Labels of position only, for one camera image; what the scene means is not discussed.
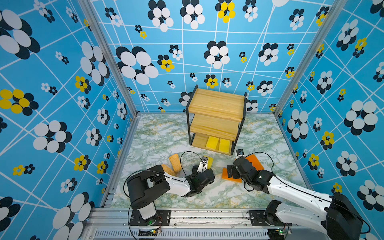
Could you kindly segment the yellow sponge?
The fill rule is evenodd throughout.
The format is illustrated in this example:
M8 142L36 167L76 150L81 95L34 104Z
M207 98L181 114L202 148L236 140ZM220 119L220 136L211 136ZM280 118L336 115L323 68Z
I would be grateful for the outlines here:
M223 154L229 154L231 152L231 141L220 139L218 151Z
M214 159L212 157L208 157L207 161L207 169L211 169Z
M219 138L209 136L206 143L206 148L209 150L215 151L218 144L219 144Z

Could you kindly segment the aluminium front rail frame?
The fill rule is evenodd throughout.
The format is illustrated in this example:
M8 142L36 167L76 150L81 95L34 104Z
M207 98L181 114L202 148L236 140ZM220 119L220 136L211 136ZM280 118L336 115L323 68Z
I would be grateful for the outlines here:
M249 209L172 209L151 226L133 226L128 209L95 209L82 240L327 240L328 236L293 224L270 226L252 220Z

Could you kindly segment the orange sponge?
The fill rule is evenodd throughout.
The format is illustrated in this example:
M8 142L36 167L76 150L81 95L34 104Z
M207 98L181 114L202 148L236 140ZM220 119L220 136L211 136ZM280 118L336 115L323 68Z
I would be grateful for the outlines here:
M234 183L242 183L243 182L242 179L234 179L233 177L229 177L227 168L223 168L222 180L230 181L230 182L234 182Z
M249 155L246 157L246 159L252 164L252 166L260 171L260 170L264 170L264 167L263 165L261 164L261 162L258 160L258 158L256 157L255 154L252 154L252 155Z

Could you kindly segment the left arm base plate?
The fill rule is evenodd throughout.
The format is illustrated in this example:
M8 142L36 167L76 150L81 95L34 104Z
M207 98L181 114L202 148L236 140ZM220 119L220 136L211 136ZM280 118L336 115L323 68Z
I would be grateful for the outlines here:
M156 214L144 219L139 210L133 210L130 217L130 226L169 226L171 220L170 210L157 210Z

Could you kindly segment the tan sponge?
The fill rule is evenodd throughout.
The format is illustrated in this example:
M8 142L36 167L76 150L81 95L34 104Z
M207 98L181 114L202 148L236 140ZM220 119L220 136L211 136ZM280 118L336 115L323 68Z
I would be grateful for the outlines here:
M182 165L180 161L180 157L178 154L173 154L172 156L169 157L169 160L172 164L173 171L177 174L182 170Z
M170 167L168 167L167 165L162 164L162 168L163 168L165 173L167 173L167 174L169 174L171 176L175 176L175 177L177 176L177 174Z

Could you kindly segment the wooden three-tier shelf black frame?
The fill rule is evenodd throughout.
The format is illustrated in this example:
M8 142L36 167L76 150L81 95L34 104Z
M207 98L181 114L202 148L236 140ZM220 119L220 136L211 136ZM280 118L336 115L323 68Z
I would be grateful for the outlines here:
M243 96L200 89L195 86L186 106L189 144L206 148L209 136L231 141L231 156L246 119L248 94Z

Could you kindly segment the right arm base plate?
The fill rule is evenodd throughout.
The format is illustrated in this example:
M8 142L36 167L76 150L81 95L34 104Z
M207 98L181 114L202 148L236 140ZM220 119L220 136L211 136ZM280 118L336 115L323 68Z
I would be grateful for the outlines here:
M284 227L285 223L280 221L275 214L266 213L263 210L250 210L246 213L246 219L253 227Z

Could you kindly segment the tan sponge lower left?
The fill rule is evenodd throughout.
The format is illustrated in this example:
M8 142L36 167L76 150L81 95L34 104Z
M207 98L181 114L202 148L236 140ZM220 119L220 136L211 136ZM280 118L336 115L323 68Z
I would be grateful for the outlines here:
M171 176L175 176L175 177L177 176L177 174L170 167L168 167L167 165L162 164L162 168L163 168L165 173L167 173L167 174L169 174Z

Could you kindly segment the orange sponge front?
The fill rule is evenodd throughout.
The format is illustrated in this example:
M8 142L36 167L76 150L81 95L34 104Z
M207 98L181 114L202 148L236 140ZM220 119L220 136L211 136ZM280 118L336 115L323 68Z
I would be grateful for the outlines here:
M234 182L234 183L242 183L243 182L242 179L234 179L233 177L229 177L227 168L223 168L222 180L230 181L230 182Z

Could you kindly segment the tan sponge upper right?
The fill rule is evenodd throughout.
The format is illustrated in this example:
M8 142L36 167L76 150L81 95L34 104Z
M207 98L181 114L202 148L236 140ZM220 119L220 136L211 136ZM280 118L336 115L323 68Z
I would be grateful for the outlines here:
M169 160L172 164L173 171L177 174L182 170L182 165L180 161L180 157L178 154L173 154L172 156L169 157Z

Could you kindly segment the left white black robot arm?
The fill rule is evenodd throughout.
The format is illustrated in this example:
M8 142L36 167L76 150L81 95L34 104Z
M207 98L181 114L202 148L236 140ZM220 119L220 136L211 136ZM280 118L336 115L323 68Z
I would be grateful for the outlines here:
M155 200L164 194L174 194L182 198L194 197L215 181L213 170L201 173L193 170L192 174L183 178L166 173L161 165L156 165L135 175L126 181L127 196L131 201L131 209L137 210L146 222L157 218Z

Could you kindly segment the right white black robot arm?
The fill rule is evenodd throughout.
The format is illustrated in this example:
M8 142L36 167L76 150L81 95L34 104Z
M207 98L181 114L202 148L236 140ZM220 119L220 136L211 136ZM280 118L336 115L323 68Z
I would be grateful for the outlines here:
M365 221L343 194L315 192L277 176L268 170L257 170L241 156L227 166L228 176L241 179L250 191L286 199L294 206L272 200L264 211L264 221L271 226L299 225L316 230L331 240L358 240Z

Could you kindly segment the orange sponge right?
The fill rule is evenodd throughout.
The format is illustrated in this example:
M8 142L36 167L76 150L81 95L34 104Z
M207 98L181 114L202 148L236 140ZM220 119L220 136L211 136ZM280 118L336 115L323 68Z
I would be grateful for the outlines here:
M260 171L260 170L264 170L264 167L263 165L261 164L261 162L258 160L258 158L256 157L255 154L252 154L252 155L249 155L246 157L246 159L252 164L252 166Z

